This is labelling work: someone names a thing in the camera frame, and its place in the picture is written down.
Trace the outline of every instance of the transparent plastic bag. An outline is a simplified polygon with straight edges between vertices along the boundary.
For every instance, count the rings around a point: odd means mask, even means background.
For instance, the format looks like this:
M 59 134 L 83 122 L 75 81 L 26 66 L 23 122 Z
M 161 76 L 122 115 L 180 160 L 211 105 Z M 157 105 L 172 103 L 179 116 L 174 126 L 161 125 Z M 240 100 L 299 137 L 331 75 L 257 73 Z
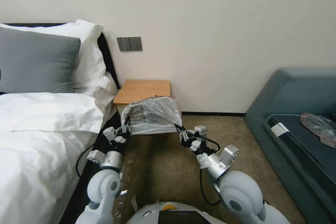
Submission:
M 115 199 L 112 209 L 114 224 L 119 224 L 123 212 L 127 190 L 120 192 L 119 196 Z
M 303 113 L 300 116 L 301 123 L 315 135 L 320 137 L 322 143 L 335 148 L 336 147 L 336 123 L 309 113 Z
M 176 132 L 182 126 L 181 111 L 173 96 L 154 96 L 129 104 L 121 113 L 121 124 L 129 117 L 132 135 Z

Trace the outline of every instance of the wooden tabletop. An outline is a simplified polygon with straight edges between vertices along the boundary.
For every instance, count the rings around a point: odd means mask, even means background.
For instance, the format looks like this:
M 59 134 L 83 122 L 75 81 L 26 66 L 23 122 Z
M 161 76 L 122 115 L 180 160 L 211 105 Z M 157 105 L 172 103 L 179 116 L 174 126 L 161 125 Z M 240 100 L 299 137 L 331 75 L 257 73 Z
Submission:
M 128 79 L 113 102 L 115 104 L 129 104 L 155 95 L 170 96 L 170 81 Z

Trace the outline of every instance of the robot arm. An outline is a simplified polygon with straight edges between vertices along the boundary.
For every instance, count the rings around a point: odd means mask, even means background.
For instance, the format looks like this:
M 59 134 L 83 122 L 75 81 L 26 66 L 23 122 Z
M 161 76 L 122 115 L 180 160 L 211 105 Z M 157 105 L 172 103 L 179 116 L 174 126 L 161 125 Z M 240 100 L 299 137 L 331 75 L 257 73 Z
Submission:
M 129 121 L 115 130 L 107 128 L 103 134 L 112 149 L 106 155 L 99 150 L 91 151 L 88 160 L 98 164 L 97 172 L 87 186 L 87 195 L 91 200 L 76 224 L 109 223 L 113 224 L 112 209 L 115 198 L 120 193 L 120 173 L 127 139 L 131 136 Z
M 181 145 L 189 147 L 197 156 L 201 169 L 206 170 L 221 203 L 238 216 L 242 223 L 289 224 L 279 210 L 264 201 L 261 189 L 254 179 L 240 171 L 229 171 L 238 155 L 235 146 L 227 146 L 218 156 L 219 148 L 215 151 L 206 146 L 206 140 L 209 140 L 206 127 L 197 126 L 194 131 L 179 126 L 176 129 L 180 134 Z
M 181 145 L 188 147 L 197 156 L 201 169 L 206 170 L 220 202 L 238 216 L 243 224 L 289 224 L 280 211 L 263 200 L 254 179 L 240 171 L 229 171 L 238 155 L 235 146 L 227 146 L 219 156 L 217 152 L 220 146 L 207 138 L 206 127 L 197 126 L 191 131 L 176 125 L 176 129 L 180 134 Z M 90 180 L 87 194 L 91 203 L 85 207 L 76 224 L 113 223 L 113 203 L 120 191 L 119 173 L 126 140 L 131 136 L 129 121 L 117 130 L 108 128 L 103 134 L 113 150 L 106 155 L 98 150 L 89 153 L 87 158 L 104 170 Z M 207 141 L 215 143 L 217 150 L 210 149 Z

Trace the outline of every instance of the brown carpet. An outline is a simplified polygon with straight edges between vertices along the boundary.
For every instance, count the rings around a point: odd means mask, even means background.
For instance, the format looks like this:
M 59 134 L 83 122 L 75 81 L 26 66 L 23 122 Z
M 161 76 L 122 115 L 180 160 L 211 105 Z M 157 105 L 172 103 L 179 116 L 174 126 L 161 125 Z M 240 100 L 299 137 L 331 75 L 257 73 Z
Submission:
M 183 116 L 182 121 L 188 129 L 197 125 L 207 126 L 208 137 L 217 141 L 221 149 L 229 144 L 235 145 L 239 155 L 231 169 L 245 172 L 255 179 L 264 198 L 291 224 L 305 223 L 242 118 Z M 177 201 L 193 205 L 228 224 L 240 223 L 221 204 L 212 207 L 205 203 L 199 185 L 200 166 L 195 155 L 180 146 L 177 133 L 132 136 L 124 162 L 127 163 L 124 188 L 128 192 L 122 198 L 121 223 L 126 223 L 134 214 L 131 204 L 134 195 L 139 207 L 157 201 Z M 218 197 L 205 176 L 203 186 L 208 200 L 217 201 Z

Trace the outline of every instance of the black bed frame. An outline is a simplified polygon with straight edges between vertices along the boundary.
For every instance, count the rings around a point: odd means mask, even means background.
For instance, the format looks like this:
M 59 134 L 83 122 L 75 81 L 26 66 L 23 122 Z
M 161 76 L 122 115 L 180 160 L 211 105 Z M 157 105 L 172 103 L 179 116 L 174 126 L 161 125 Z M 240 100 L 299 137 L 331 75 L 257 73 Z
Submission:
M 25 27 L 51 27 L 51 26 L 58 26 L 63 25 L 64 23 L 8 23 L 7 25 L 11 26 L 25 26 Z M 98 47 L 101 50 L 104 58 L 104 63 L 106 66 L 106 71 L 108 71 L 118 89 L 120 89 L 119 82 L 117 79 L 116 71 L 113 65 L 111 53 L 109 50 L 109 46 L 107 45 L 106 38 L 104 34 L 102 33 L 100 37 L 97 40 Z M 118 128 L 121 126 L 120 123 L 120 117 L 118 113 L 115 113 L 114 116 L 106 122 L 104 127 L 102 128 L 101 132 L 108 128 L 108 127 L 115 127 Z M 101 134 L 98 135 L 95 145 L 93 146 L 93 149 L 99 149 L 102 152 L 105 152 L 109 150 L 110 145 L 107 141 L 102 141 L 103 136 Z M 71 199 L 68 203 L 68 206 L 66 207 L 66 210 L 62 216 L 62 219 L 60 221 L 60 224 L 74 224 L 79 217 L 79 215 L 84 211 L 85 206 L 90 202 L 87 193 L 86 188 L 87 184 L 90 180 L 90 178 L 96 174 L 100 170 L 98 165 L 95 165 L 94 163 L 87 162 L 85 165 L 85 168 L 83 170 L 83 173 L 81 175 L 81 178 L 79 179 L 79 182 L 71 196 Z

